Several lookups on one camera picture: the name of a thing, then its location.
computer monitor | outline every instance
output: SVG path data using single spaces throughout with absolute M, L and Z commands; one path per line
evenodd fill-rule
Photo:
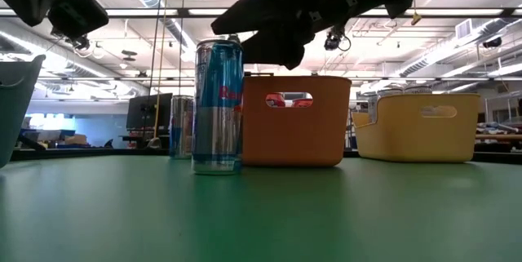
M 158 133 L 168 133 L 172 94 L 160 94 L 159 105 L 157 105 L 157 96 L 141 96 L 129 100 L 127 130 L 153 130 L 156 123 L 156 110 L 159 108 L 157 118 Z

basket handle hole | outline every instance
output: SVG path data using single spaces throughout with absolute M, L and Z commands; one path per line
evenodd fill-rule
M 313 104 L 307 92 L 273 92 L 267 94 L 265 102 L 271 108 L 308 108 Z
M 454 118 L 457 116 L 457 109 L 453 106 L 424 106 L 420 111 L 424 118 Z

green table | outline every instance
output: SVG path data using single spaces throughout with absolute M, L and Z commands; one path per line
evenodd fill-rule
M 0 170 L 0 261 L 521 261 L 522 167 L 345 159 L 194 175 L 167 157 Z

red bull logo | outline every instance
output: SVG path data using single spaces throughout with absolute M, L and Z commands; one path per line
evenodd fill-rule
M 231 91 L 227 86 L 222 86 L 219 88 L 219 98 L 220 99 L 228 99 L 228 100 L 240 100 L 241 93 Z

blue and silver can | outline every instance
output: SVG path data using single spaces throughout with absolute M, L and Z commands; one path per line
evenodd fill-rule
M 197 174 L 231 175 L 241 169 L 242 54 L 241 45 L 232 41 L 197 45 L 192 133 Z
M 194 98 L 174 95 L 170 104 L 170 157 L 190 159 Z

